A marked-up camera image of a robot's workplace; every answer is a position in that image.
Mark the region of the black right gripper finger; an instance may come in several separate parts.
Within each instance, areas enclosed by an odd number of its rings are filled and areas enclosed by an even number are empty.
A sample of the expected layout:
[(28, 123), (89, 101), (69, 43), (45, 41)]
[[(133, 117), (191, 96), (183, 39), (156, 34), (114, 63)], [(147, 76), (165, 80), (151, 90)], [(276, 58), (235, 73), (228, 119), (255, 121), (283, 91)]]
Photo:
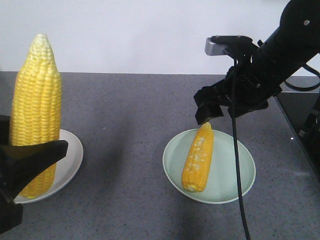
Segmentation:
[(224, 98), (225, 90), (216, 84), (204, 86), (193, 96), (198, 109), (201, 107), (221, 109), (221, 103), (223, 102)]
[(195, 119), (198, 125), (203, 125), (209, 122), (211, 119), (223, 117), (224, 114), (219, 105), (204, 103), (197, 108), (195, 113)]

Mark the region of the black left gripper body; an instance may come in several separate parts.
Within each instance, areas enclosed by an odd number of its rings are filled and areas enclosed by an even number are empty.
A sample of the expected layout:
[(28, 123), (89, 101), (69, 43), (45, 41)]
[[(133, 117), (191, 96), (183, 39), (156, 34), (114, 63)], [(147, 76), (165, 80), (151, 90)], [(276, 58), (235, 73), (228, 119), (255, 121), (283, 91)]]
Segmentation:
[(23, 206), (14, 202), (9, 188), (8, 156), (10, 117), (0, 116), (0, 231), (7, 232), (22, 223)]

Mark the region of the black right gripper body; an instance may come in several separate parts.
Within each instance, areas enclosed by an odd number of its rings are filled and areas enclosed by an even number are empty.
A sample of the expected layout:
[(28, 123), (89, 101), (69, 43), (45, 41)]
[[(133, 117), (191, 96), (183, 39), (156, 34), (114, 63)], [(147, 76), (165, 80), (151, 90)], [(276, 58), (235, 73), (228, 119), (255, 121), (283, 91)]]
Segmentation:
[(226, 76), (214, 85), (214, 116), (222, 117), (221, 107), (235, 104), (235, 116), (268, 107), (268, 99), (280, 92), (282, 68), (276, 63), (255, 59), (241, 64), (233, 61)]

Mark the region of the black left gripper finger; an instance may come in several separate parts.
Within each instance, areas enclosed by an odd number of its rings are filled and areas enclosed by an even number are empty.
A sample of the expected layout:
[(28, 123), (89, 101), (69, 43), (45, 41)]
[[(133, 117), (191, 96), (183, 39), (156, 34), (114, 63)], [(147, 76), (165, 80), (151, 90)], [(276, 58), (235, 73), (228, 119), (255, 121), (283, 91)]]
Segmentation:
[(0, 195), (15, 198), (35, 177), (67, 155), (68, 142), (0, 146)]

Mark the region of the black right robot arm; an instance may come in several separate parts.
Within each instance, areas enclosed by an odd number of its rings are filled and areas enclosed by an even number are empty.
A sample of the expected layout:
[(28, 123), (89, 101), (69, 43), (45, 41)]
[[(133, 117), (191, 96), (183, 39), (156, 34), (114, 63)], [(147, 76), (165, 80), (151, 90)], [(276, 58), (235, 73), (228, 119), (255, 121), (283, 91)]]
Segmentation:
[(194, 95), (199, 125), (221, 117), (223, 106), (232, 117), (266, 109), (281, 83), (320, 52), (320, 3), (291, 0), (266, 41), (254, 44), (247, 36), (214, 35), (206, 39), (204, 51), (208, 56), (229, 56), (236, 63), (224, 79)]

